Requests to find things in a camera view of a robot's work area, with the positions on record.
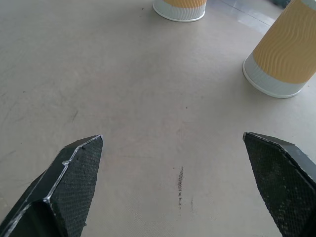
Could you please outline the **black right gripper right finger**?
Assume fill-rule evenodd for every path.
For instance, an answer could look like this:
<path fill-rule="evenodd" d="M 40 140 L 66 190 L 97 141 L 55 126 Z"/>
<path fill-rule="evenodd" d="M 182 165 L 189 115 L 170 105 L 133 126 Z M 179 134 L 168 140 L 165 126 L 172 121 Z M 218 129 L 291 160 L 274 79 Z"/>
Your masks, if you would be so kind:
<path fill-rule="evenodd" d="M 316 164 L 295 144 L 243 135 L 259 193 L 284 237 L 316 235 Z"/>

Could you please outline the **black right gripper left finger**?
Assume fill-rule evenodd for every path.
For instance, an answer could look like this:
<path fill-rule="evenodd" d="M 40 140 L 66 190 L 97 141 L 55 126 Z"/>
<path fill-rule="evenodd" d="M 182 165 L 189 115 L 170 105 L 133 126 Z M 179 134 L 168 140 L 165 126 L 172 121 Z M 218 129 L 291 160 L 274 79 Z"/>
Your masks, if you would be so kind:
<path fill-rule="evenodd" d="M 2 237 L 79 237 L 95 193 L 103 138 L 65 146 L 0 225 Z"/>

